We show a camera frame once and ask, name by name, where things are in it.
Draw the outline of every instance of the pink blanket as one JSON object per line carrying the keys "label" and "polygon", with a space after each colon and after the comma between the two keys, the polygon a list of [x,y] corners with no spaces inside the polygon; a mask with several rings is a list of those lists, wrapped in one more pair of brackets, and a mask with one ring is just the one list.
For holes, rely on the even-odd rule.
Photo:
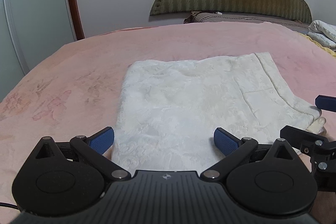
{"label": "pink blanket", "polygon": [[[293,93],[311,104],[319,94],[336,96],[334,57],[298,33],[268,22],[119,31],[63,46],[0,104],[0,202],[14,203],[12,181],[41,137],[69,141],[75,135],[89,136],[113,127],[123,77],[133,62],[253,52],[270,52]],[[328,137],[336,137],[336,113],[323,112],[323,116]],[[0,215],[0,223],[7,223],[16,212],[2,208]]]}

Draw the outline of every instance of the silver bolt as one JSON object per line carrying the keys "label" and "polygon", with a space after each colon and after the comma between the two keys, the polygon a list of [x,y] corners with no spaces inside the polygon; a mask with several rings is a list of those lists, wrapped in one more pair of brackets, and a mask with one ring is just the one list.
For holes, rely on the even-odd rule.
{"label": "silver bolt", "polygon": [[220,173],[216,170],[206,170],[203,175],[209,179],[215,179],[219,177]]}
{"label": "silver bolt", "polygon": [[114,170],[111,175],[116,179],[123,179],[127,177],[128,173],[125,170]]}
{"label": "silver bolt", "polygon": [[325,162],[320,162],[318,166],[321,170],[325,170],[328,167],[328,165]]}
{"label": "silver bolt", "polygon": [[320,146],[320,145],[323,144],[323,141],[321,141],[321,140],[317,140],[317,141],[315,142],[315,144],[318,145],[318,146]]}

